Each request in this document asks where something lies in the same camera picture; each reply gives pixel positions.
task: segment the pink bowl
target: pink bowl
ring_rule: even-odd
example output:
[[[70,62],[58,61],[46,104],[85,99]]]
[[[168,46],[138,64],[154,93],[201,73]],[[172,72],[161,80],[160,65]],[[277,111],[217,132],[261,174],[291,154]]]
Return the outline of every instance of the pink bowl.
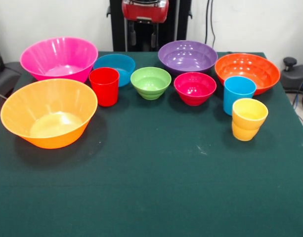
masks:
[[[180,98],[190,106],[203,104],[216,90],[216,82],[203,73],[183,73],[174,80]]]
[[[97,57],[98,51],[91,42],[59,37],[31,45],[22,53],[20,63],[37,80],[65,78],[85,82]]]

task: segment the cup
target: cup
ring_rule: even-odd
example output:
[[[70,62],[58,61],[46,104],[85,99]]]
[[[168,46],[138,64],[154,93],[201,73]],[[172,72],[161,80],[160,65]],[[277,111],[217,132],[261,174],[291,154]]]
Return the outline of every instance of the cup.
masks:
[[[113,68],[98,68],[89,74],[92,89],[100,106],[109,107],[118,99],[118,83],[120,74]]]
[[[241,98],[252,98],[257,86],[249,78],[235,76],[225,81],[224,104],[223,108],[226,114],[231,115],[233,103]]]
[[[250,141],[268,116],[267,107],[259,100],[243,98],[232,107],[232,132],[240,141]]]

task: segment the blue cup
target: blue cup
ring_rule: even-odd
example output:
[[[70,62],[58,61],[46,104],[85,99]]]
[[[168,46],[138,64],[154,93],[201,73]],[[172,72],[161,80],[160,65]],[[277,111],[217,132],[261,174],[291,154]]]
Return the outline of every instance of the blue cup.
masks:
[[[224,111],[232,115],[233,103],[241,98],[252,98],[257,89],[256,84],[245,77],[230,77],[224,84]]]

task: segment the white wall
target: white wall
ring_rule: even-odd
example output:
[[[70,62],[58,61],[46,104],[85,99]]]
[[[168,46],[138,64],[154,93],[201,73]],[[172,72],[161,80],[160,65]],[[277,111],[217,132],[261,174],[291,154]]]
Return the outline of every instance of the white wall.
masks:
[[[101,51],[113,50],[108,5],[109,0],[0,0],[4,61],[18,61],[26,47],[55,36],[82,37]],[[205,7],[206,0],[192,0],[189,40],[204,42]],[[213,22],[217,51],[263,51],[280,67],[288,55],[303,63],[303,0],[215,0]]]
[[[188,40],[205,41],[206,4],[192,0]],[[213,24],[217,51],[262,51],[280,68],[285,56],[303,63],[303,0],[214,0]]]
[[[56,36],[82,37],[112,51],[108,5],[108,0],[0,0],[3,60],[18,61],[29,45]]]

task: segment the floor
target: floor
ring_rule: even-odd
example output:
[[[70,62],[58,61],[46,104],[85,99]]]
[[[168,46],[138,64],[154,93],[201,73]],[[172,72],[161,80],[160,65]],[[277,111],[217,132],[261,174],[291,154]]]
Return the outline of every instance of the floor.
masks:
[[[292,103],[294,98],[295,98],[295,95],[296,94],[286,94],[290,100],[290,102]],[[301,117],[303,119],[303,106],[302,106],[302,98],[303,98],[303,95],[299,95],[299,102],[298,102],[298,106],[296,107],[295,109],[295,112],[296,114]]]

